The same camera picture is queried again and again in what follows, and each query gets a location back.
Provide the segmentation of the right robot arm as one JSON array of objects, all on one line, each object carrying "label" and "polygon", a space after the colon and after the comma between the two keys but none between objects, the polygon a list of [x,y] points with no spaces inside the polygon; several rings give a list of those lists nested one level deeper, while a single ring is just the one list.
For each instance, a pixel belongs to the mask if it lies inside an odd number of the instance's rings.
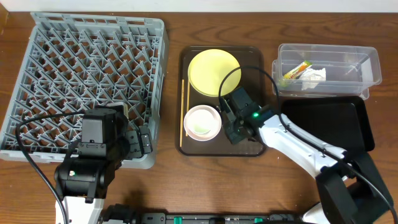
[{"label": "right robot arm", "polygon": [[374,148],[364,101],[357,96],[287,100],[260,106],[243,88],[219,97],[233,144],[254,140],[285,154],[317,184],[320,201],[305,223],[372,223],[394,201],[369,152]]}]

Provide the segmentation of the green orange snack wrapper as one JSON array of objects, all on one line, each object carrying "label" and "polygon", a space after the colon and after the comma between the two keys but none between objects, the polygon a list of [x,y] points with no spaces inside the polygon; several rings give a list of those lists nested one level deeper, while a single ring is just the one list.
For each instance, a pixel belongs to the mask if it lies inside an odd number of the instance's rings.
[{"label": "green orange snack wrapper", "polygon": [[301,75],[307,68],[312,66],[312,62],[305,60],[301,64],[297,65],[291,71],[287,72],[283,78],[286,80],[296,79],[299,75]]}]

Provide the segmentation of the pink white bowl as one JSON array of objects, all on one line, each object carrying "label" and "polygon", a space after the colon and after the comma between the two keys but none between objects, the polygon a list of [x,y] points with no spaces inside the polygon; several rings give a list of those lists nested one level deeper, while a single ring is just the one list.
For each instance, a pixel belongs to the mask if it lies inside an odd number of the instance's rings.
[{"label": "pink white bowl", "polygon": [[184,116],[183,127],[186,135],[192,139],[209,141],[221,130],[221,115],[212,106],[194,106]]}]

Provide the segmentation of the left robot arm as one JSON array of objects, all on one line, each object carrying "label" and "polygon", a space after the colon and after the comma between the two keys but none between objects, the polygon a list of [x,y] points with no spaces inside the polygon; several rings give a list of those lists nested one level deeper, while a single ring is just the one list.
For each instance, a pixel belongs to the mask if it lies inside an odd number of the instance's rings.
[{"label": "left robot arm", "polygon": [[122,106],[85,111],[81,139],[55,170],[57,223],[139,223],[140,216],[128,205],[104,207],[108,186],[122,162],[153,152],[149,128],[130,131],[128,126]]}]

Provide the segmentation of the white paper napkin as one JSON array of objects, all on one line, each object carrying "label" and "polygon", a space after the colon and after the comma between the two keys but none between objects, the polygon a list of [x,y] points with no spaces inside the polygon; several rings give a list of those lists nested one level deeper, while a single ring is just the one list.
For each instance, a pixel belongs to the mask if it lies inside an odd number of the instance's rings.
[{"label": "white paper napkin", "polygon": [[320,82],[326,80],[326,69],[307,68],[298,79],[302,81],[302,90],[314,89]]}]

